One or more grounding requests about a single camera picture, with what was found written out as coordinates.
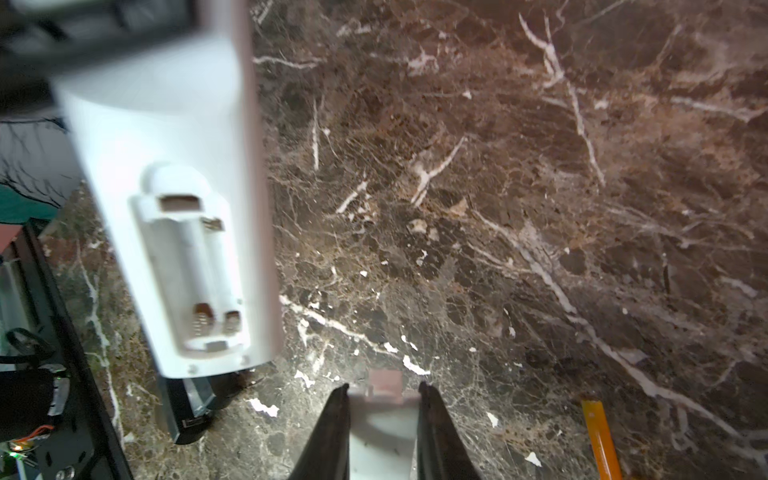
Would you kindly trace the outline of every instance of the orange pen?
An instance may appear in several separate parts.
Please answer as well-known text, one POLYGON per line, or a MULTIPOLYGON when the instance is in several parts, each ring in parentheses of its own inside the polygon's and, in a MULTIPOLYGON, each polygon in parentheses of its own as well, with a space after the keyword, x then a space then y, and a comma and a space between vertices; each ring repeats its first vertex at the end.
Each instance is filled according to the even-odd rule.
POLYGON ((581 400, 584 420, 587 421, 587 431, 592 442, 594 460, 598 464, 600 480, 621 480, 621 467, 616 457, 611 430, 605 418, 603 402, 596 400, 581 400))

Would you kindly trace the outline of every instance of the orange object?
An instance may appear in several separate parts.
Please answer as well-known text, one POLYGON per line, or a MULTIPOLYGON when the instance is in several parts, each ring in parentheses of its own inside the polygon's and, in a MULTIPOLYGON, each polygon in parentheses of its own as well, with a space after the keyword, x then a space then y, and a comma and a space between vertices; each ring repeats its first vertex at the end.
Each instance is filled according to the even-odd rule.
POLYGON ((605 418, 603 402, 581 400, 584 420, 587 421, 587 431, 592 442, 594 460, 598 463, 600 480, 621 480, 621 467, 616 457, 616 448, 605 418))

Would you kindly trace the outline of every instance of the orange wire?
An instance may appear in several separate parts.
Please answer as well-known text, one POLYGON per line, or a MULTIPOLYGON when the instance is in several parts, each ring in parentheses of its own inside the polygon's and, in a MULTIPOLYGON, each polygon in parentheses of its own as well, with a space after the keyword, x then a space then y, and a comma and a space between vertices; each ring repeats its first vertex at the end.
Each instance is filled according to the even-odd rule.
POLYGON ((53 425, 40 425, 31 434, 25 436, 23 439, 13 440, 13 442, 26 442, 27 440, 40 435, 43 430, 53 430, 53 425))

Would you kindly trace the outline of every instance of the brown marble countertop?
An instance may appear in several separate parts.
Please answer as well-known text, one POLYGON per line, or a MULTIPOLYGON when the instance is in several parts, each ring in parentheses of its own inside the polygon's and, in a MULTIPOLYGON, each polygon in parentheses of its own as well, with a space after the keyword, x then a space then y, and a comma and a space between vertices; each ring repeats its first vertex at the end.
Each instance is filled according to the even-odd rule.
POLYGON ((438 386, 487 479, 597 478, 585 395, 625 478, 768 475, 765 2, 252 13, 286 342, 202 441, 156 426, 85 187, 45 241, 137 479, 285 478, 370 368, 438 386))

